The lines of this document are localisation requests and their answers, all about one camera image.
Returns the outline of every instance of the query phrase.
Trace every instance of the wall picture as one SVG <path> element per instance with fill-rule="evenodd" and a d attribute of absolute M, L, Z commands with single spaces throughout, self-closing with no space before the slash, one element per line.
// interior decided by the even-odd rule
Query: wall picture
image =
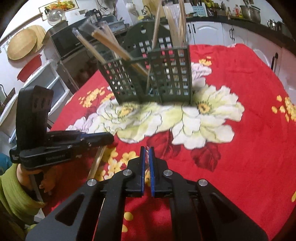
<path fill-rule="evenodd" d="M 78 4 L 76 2 L 76 0 L 71 0 L 71 1 L 55 1 L 52 3 L 48 3 L 42 7 L 39 8 L 40 13 L 42 13 L 42 20 L 46 20 L 47 19 L 47 13 L 50 10 L 56 9 L 56 8 L 60 8 L 63 9 L 65 12 L 73 10 L 73 9 L 77 9 Z"/>

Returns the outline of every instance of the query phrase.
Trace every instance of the kitchen counter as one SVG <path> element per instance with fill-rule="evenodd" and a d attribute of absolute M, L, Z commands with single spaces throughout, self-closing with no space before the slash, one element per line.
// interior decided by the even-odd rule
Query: kitchen counter
<path fill-rule="evenodd" d="M 245 28 L 251 32 L 254 32 L 271 42 L 275 43 L 279 47 L 286 48 L 296 56 L 296 42 L 283 35 L 280 32 L 271 30 L 265 25 L 253 23 L 248 20 L 243 19 L 228 19 L 226 16 L 217 16 L 217 17 L 190 17 L 186 18 L 186 22 L 218 22 L 226 23 L 229 25 L 234 25 L 237 27 Z M 162 24 L 168 24 L 167 20 L 161 22 Z"/>

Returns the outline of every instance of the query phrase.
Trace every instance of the silver screw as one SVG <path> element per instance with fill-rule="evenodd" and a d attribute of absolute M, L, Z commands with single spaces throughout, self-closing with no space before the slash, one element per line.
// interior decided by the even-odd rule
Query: silver screw
<path fill-rule="evenodd" d="M 130 170 L 130 169 L 125 169 L 124 171 L 123 171 L 123 174 L 125 175 L 125 176 L 129 176 L 129 175 L 131 175 L 133 172 Z"/>
<path fill-rule="evenodd" d="M 165 170 L 163 171 L 163 174 L 167 177 L 171 176 L 173 174 L 173 172 L 171 170 Z"/>
<path fill-rule="evenodd" d="M 207 180 L 205 180 L 205 179 L 200 179 L 200 180 L 198 181 L 198 184 L 199 184 L 200 186 L 204 187 L 204 186 L 207 185 Z"/>
<path fill-rule="evenodd" d="M 96 185 L 96 179 L 89 179 L 89 180 L 87 181 L 87 185 L 89 185 L 89 186 L 94 186 L 94 185 Z"/>

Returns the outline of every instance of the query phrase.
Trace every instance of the red tablecloth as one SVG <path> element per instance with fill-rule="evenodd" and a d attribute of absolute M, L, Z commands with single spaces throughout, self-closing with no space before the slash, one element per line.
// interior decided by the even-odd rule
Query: red tablecloth
<path fill-rule="evenodd" d="M 245 45 L 191 46 L 195 105 L 117 105 L 100 72 L 73 96 L 52 130 L 115 135 L 97 179 L 110 178 L 154 146 L 184 178 L 209 180 L 272 239 L 296 199 L 295 107 L 281 82 Z M 87 177 L 92 158 L 64 164 L 49 213 Z M 168 202 L 127 199 L 123 240 L 172 240 Z"/>

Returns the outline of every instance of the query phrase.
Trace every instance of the green plastic basket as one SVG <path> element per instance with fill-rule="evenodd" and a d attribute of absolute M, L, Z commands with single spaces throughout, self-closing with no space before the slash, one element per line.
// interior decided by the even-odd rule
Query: green plastic basket
<path fill-rule="evenodd" d="M 192 75 L 189 47 L 173 47 L 170 32 L 159 26 L 157 45 L 151 51 L 154 21 L 132 27 L 122 47 L 132 61 L 117 59 L 99 63 L 99 70 L 109 83 L 119 104 L 123 102 L 191 102 Z M 139 63 L 148 70 L 151 65 L 150 87 L 147 77 L 131 66 Z"/>

